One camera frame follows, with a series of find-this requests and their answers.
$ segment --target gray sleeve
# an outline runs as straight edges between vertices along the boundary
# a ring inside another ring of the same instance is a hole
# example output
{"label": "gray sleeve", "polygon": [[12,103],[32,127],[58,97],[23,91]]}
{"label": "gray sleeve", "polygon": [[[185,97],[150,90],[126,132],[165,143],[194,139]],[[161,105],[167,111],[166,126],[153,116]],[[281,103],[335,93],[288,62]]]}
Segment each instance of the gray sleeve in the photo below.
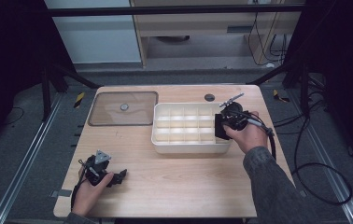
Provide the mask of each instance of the gray sleeve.
{"label": "gray sleeve", "polygon": [[244,158],[260,223],[318,223],[318,216],[276,164],[266,147]]}
{"label": "gray sleeve", "polygon": [[68,217],[66,218],[66,221],[64,224],[93,224],[91,220],[85,218],[85,217],[80,217],[74,213],[69,213]]}

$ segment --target white plastic tray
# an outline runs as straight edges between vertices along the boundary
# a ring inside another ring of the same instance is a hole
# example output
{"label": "white plastic tray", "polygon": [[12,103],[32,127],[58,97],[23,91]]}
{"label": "white plastic tray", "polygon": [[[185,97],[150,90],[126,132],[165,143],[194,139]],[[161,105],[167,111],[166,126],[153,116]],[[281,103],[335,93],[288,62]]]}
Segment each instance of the white plastic tray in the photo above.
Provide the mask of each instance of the white plastic tray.
{"label": "white plastic tray", "polygon": [[217,103],[165,103],[154,107],[151,140],[158,153],[225,153],[231,140],[215,136]]}

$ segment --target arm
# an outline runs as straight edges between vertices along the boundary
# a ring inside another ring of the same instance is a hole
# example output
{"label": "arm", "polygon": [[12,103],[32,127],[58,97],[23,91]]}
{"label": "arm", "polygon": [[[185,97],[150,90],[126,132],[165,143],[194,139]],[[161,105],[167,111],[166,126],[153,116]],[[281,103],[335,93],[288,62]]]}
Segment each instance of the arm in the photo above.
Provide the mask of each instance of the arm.
{"label": "arm", "polygon": [[71,213],[66,218],[64,224],[74,223],[74,224],[92,224],[94,222],[85,218],[87,214],[92,210],[92,208],[97,203],[102,192],[106,188],[106,185],[112,180],[113,173],[108,173],[104,179],[96,186],[93,186],[90,181],[83,179],[78,189],[74,207]]}
{"label": "arm", "polygon": [[244,167],[251,179],[252,197],[259,222],[318,223],[314,210],[267,149],[266,133],[252,124],[248,124],[242,131],[227,126],[224,129],[246,153]]}

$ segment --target hand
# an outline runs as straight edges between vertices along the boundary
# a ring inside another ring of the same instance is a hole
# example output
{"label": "hand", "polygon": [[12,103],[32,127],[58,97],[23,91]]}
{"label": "hand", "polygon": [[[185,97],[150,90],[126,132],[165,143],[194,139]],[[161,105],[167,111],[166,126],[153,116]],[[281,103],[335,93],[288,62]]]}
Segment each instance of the hand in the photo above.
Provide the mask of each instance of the hand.
{"label": "hand", "polygon": [[[83,166],[80,168],[78,174],[79,176],[83,172]],[[101,193],[106,188],[106,185],[112,180],[113,173],[108,173],[101,180],[99,184],[93,186],[89,180],[83,177],[83,182],[78,189],[78,193],[75,198],[74,207],[72,213],[79,215],[81,217],[87,216],[92,208],[97,203]]]}
{"label": "hand", "polygon": [[267,147],[267,134],[264,130],[254,124],[249,123],[241,131],[233,130],[231,127],[223,125],[226,134],[234,139],[244,153],[248,153],[254,147]]}

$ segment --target clear plastic lid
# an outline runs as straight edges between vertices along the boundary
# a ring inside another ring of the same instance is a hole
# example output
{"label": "clear plastic lid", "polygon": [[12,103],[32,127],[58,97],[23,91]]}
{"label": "clear plastic lid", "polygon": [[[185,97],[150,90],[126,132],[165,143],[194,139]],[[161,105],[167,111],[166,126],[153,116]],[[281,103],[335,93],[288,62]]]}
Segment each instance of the clear plastic lid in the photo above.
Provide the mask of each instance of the clear plastic lid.
{"label": "clear plastic lid", "polygon": [[89,116],[91,126],[152,125],[156,91],[109,91],[96,95]]}

